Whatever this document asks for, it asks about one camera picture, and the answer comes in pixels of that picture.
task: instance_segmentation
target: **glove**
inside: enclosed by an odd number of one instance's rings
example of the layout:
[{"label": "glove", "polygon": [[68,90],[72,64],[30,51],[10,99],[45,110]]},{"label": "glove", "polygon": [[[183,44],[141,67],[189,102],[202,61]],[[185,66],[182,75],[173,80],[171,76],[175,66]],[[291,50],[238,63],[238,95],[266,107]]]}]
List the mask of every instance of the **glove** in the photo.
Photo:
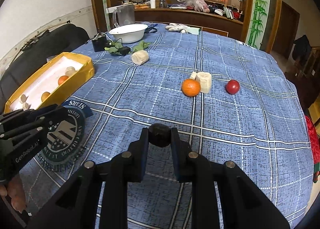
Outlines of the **glove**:
[{"label": "glove", "polygon": [[189,27],[183,24],[170,23],[165,27],[170,32],[188,33]]}]

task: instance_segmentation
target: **human hand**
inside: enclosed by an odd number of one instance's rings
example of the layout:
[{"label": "human hand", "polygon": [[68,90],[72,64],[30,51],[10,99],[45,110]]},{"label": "human hand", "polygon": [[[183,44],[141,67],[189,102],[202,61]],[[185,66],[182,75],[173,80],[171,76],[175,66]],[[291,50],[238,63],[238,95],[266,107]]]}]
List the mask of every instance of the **human hand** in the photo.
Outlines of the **human hand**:
[{"label": "human hand", "polygon": [[0,195],[3,197],[9,195],[11,197],[11,205],[16,211],[22,213],[26,208],[26,196],[19,174],[11,179],[7,188],[4,185],[0,185]]}]

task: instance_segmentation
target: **screw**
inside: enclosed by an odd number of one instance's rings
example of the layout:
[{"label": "screw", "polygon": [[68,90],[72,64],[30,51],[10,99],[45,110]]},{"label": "screw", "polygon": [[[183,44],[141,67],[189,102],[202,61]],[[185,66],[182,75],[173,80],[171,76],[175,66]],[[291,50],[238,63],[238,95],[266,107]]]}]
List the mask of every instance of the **screw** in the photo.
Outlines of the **screw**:
[{"label": "screw", "polygon": [[84,163],[85,168],[92,168],[94,166],[94,162],[89,160]]},{"label": "screw", "polygon": [[226,162],[226,166],[228,168],[234,168],[236,166],[236,164],[233,161],[229,160]]},{"label": "screw", "polygon": [[199,154],[196,152],[189,152],[188,156],[192,159],[198,158]]},{"label": "screw", "polygon": [[123,158],[130,158],[131,157],[131,152],[122,152],[122,154],[121,154],[121,156],[123,157]]}]

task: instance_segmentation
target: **box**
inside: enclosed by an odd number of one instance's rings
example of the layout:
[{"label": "box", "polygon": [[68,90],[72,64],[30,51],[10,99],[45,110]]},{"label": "box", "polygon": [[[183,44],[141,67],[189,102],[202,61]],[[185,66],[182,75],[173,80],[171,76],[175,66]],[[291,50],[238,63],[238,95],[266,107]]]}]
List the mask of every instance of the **box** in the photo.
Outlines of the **box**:
[{"label": "box", "polygon": [[[58,86],[59,77],[65,75],[65,69],[69,66],[73,66],[76,72]],[[31,109],[60,105],[93,75],[94,67],[90,57],[63,52],[42,66],[14,92],[5,104],[4,113],[22,109],[19,99],[22,94],[27,96],[26,102]],[[41,95],[45,91],[51,94],[41,102]]]}]

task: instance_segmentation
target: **wooden door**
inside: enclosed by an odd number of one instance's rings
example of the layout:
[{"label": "wooden door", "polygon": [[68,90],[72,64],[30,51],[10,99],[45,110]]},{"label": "wooden door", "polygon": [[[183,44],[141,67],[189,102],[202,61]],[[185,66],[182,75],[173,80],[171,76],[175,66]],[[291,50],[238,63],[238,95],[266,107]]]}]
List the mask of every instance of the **wooden door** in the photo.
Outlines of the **wooden door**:
[{"label": "wooden door", "polygon": [[281,15],[276,39],[272,50],[289,58],[297,34],[300,14],[282,2]]}]

